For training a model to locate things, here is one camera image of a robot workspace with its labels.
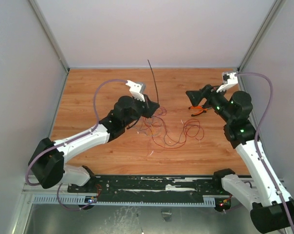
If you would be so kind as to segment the black zip tie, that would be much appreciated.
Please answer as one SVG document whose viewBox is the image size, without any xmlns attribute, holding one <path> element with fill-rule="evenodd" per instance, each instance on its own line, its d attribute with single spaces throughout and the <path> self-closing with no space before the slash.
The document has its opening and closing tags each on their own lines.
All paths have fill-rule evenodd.
<svg viewBox="0 0 294 234">
<path fill-rule="evenodd" d="M 155 75 L 154 75 L 154 72 L 153 72 L 153 69 L 152 69 L 152 66 L 151 66 L 150 60 L 147 59 L 147 62 L 148 62 L 149 68 L 150 68 L 151 73 L 152 73 L 153 82 L 154 82 L 154 87 L 155 87 L 155 91 L 156 91 L 157 103 L 159 104 L 159 93 L 158 93 L 158 87 L 157 87 L 157 83 L 156 83 Z"/>
</svg>

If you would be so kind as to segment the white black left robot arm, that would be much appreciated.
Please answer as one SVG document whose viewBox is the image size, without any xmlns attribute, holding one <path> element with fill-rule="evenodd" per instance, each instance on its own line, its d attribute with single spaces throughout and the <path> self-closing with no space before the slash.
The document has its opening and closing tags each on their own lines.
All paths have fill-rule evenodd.
<svg viewBox="0 0 294 234">
<path fill-rule="evenodd" d="M 126 129 L 131 128 L 141 118 L 150 118 L 160 105 L 147 95 L 144 100 L 122 96 L 108 115 L 95 126 L 74 136 L 51 141 L 42 139 L 28 162 L 27 172 L 32 172 L 37 184 L 49 189 L 59 183 L 78 185 L 83 191 L 95 189 L 96 181 L 85 166 L 68 164 L 72 158 L 98 145 L 117 139 Z"/>
</svg>

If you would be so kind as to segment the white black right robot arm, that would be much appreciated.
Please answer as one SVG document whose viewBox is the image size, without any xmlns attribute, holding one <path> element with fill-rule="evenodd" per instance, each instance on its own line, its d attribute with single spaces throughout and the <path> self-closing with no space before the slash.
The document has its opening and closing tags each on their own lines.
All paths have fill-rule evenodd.
<svg viewBox="0 0 294 234">
<path fill-rule="evenodd" d="M 255 228 L 262 234 L 291 227 L 294 233 L 294 199 L 282 185 L 269 161 L 254 126 L 249 121 L 253 109 L 251 96 L 236 91 L 230 99 L 215 87 L 206 85 L 198 91 L 186 91 L 192 106 L 205 99 L 224 121 L 224 135 L 237 151 L 254 181 L 253 190 L 232 170 L 214 173 L 213 191 L 233 195 L 250 213 Z"/>
</svg>

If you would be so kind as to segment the orange black needle-nose pliers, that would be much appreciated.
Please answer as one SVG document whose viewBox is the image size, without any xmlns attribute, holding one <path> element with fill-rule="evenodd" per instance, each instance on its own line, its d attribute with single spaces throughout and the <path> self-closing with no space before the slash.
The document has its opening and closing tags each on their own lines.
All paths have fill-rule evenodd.
<svg viewBox="0 0 294 234">
<path fill-rule="evenodd" d="M 190 106 L 188 107 L 188 110 L 197 110 L 196 113 L 191 114 L 192 117 L 199 116 L 203 113 L 206 113 L 210 108 L 209 107 L 203 107 L 203 106 Z"/>
</svg>

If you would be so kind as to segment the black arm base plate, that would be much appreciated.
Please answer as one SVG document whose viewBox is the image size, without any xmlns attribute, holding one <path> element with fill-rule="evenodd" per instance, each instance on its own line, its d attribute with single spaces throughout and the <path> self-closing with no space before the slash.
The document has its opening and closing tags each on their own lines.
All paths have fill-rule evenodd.
<svg viewBox="0 0 294 234">
<path fill-rule="evenodd" d="M 67 192 L 99 192 L 100 202 L 121 203 L 201 203 L 205 197 L 229 197 L 208 175 L 95 175 L 83 186 L 69 185 Z"/>
</svg>

